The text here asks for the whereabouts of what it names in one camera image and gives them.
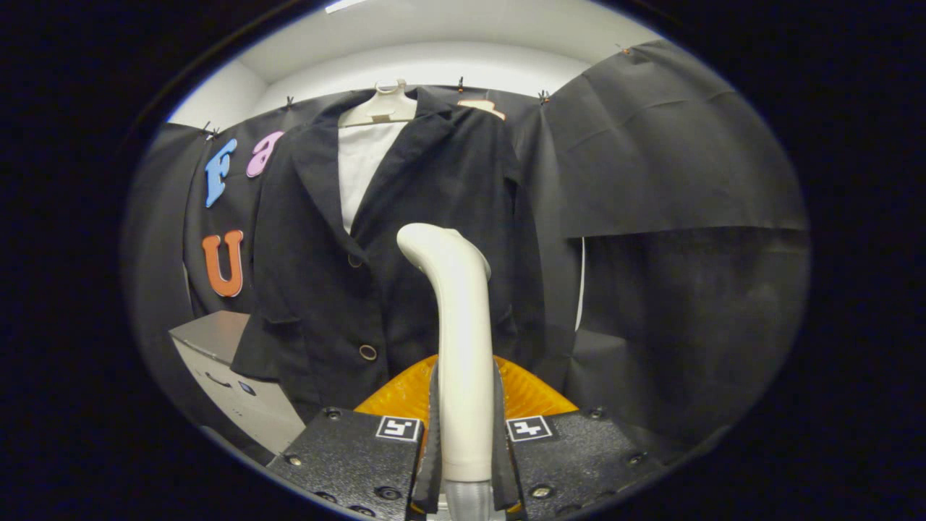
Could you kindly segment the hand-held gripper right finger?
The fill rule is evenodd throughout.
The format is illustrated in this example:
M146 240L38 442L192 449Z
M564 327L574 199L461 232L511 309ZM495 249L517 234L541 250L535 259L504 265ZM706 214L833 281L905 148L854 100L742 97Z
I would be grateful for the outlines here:
M667 472L604 407L578 407L510 360L496 363L496 503L510 520L589 517Z

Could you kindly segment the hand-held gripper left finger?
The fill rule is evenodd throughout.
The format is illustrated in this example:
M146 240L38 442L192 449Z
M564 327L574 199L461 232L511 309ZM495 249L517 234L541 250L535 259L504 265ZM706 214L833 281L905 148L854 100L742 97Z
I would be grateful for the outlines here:
M436 362L414 364L357 408L322 408L268 471L347 517L422 520L435 512L442 481L429 433Z

